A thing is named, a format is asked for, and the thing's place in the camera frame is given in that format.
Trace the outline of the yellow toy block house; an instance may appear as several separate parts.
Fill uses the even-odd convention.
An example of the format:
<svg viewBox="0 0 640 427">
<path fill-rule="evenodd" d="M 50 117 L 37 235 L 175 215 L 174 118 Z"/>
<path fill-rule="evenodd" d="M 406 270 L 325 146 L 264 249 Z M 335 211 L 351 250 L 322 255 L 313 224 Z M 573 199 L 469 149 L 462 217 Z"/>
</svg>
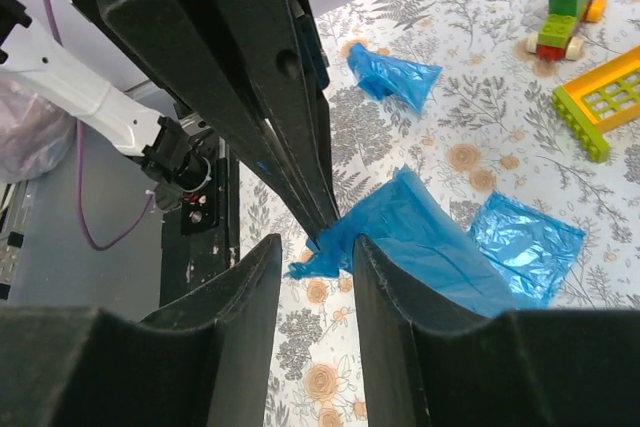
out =
<svg viewBox="0 0 640 427">
<path fill-rule="evenodd" d="M 606 161 L 610 147 L 604 134 L 639 118 L 639 49 L 557 87 L 552 107 L 588 159 Z"/>
</svg>

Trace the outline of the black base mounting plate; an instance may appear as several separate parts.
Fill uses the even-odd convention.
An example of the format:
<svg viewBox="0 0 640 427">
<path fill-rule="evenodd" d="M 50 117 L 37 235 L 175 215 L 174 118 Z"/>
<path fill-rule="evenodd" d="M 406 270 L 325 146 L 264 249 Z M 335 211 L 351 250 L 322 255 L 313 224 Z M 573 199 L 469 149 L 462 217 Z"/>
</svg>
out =
<svg viewBox="0 0 640 427">
<path fill-rule="evenodd" d="M 239 162 L 213 132 L 196 137 L 210 161 L 212 180 L 202 194 L 163 215 L 161 307 L 223 273 L 240 259 Z"/>
</svg>

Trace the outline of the floral patterned table mat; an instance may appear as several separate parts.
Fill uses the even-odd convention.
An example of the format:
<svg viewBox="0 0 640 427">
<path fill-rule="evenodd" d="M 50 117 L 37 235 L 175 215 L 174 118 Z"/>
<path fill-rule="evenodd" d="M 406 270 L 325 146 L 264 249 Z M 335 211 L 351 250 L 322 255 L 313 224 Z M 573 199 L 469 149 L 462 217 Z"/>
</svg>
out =
<svg viewBox="0 0 640 427">
<path fill-rule="evenodd" d="M 588 160 L 551 104 L 553 89 L 639 46 L 639 0 L 606 0 L 582 24 L 576 61 L 526 48 L 547 0 L 355 0 L 317 18 L 330 62 L 334 190 L 342 213 L 403 165 L 467 230 L 494 191 L 586 233 L 554 307 L 639 310 L 639 119 Z M 442 67 L 423 113 L 357 87 L 354 43 Z M 243 166 L 241 252 L 279 233 L 283 268 L 305 261 L 306 234 Z M 283 279 L 264 426 L 368 426 L 352 277 Z"/>
</svg>

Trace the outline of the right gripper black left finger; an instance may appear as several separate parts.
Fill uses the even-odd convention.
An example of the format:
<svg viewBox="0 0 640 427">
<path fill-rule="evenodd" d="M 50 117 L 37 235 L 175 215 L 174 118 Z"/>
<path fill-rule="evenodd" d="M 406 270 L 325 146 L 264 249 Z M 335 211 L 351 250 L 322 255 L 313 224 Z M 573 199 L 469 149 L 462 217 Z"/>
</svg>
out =
<svg viewBox="0 0 640 427">
<path fill-rule="evenodd" d="M 259 426 L 281 238 L 139 322 L 89 307 L 1 311 L 5 426 Z"/>
</svg>

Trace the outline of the aluminium frame rail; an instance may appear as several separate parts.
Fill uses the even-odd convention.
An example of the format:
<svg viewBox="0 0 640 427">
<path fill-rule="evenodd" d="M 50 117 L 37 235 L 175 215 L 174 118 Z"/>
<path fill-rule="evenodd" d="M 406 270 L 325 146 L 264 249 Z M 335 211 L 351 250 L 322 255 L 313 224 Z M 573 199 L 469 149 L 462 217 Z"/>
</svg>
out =
<svg viewBox="0 0 640 427">
<path fill-rule="evenodd" d="M 6 302 L 24 241 L 27 182 L 8 184 L 1 197 L 1 301 Z"/>
</svg>

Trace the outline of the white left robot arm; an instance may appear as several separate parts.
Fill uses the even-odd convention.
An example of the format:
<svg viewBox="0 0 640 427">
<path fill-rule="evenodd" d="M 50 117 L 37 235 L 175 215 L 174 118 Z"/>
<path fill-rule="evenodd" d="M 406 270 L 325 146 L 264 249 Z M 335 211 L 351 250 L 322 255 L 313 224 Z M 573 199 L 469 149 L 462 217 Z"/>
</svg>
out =
<svg viewBox="0 0 640 427">
<path fill-rule="evenodd" d="M 327 61 L 309 0 L 71 0 L 178 104 L 198 115 L 286 204 L 309 237 L 339 216 Z M 105 137 L 153 180 L 201 193 L 212 165 L 174 120 L 1 0 L 1 74 Z"/>
</svg>

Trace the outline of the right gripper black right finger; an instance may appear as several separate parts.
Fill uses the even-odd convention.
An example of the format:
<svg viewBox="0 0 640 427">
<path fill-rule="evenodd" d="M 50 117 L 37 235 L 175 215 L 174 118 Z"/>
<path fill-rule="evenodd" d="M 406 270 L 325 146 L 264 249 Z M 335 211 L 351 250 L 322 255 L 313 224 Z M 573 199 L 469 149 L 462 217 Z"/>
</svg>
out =
<svg viewBox="0 0 640 427">
<path fill-rule="evenodd" d="M 353 249 L 372 426 L 635 426 L 635 310 L 508 310 L 486 318 Z"/>
</svg>

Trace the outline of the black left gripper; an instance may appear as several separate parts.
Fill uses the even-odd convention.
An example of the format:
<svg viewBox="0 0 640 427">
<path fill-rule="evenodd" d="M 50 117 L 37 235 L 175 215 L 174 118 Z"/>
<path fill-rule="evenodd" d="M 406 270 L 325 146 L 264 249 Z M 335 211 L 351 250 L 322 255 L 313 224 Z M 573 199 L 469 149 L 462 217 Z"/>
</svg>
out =
<svg viewBox="0 0 640 427">
<path fill-rule="evenodd" d="M 71 0 L 99 12 L 116 37 L 168 90 L 209 123 L 238 157 L 284 201 L 309 236 L 320 232 L 294 183 L 290 163 L 258 116 L 259 102 L 245 74 L 227 73 L 212 53 L 215 42 L 189 12 L 277 12 L 280 0 Z"/>
</svg>

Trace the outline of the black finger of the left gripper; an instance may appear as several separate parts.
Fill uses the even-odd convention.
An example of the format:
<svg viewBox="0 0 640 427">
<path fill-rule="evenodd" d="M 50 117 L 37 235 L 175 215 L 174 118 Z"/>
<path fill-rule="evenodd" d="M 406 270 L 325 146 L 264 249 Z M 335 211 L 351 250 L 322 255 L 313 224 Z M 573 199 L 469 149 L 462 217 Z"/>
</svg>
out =
<svg viewBox="0 0 640 427">
<path fill-rule="evenodd" d="M 327 64 L 309 0 L 214 0 L 237 42 L 302 225 L 331 225 L 333 195 Z"/>
</svg>

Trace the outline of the blue trash bag roll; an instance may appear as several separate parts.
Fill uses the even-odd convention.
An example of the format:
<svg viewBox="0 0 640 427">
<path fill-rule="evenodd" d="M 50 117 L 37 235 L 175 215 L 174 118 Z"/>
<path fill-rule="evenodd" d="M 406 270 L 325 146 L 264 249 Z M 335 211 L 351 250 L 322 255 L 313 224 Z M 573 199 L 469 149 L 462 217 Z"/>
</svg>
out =
<svg viewBox="0 0 640 427">
<path fill-rule="evenodd" d="M 548 307 L 585 239 L 583 230 L 499 192 L 463 230 L 404 166 L 310 241 L 311 257 L 292 263 L 288 277 L 353 273 L 361 234 L 404 272 L 484 317 Z"/>
</svg>

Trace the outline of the small blue trash bag piece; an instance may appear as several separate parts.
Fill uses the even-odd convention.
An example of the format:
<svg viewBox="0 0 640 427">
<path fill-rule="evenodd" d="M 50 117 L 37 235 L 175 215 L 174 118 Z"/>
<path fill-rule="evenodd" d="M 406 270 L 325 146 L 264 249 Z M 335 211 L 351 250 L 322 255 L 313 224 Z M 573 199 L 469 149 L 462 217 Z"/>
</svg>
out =
<svg viewBox="0 0 640 427">
<path fill-rule="evenodd" d="M 371 52 L 362 43 L 351 46 L 347 64 L 357 85 L 368 95 L 376 100 L 395 96 L 417 113 L 423 111 L 442 72 L 440 66 Z"/>
</svg>

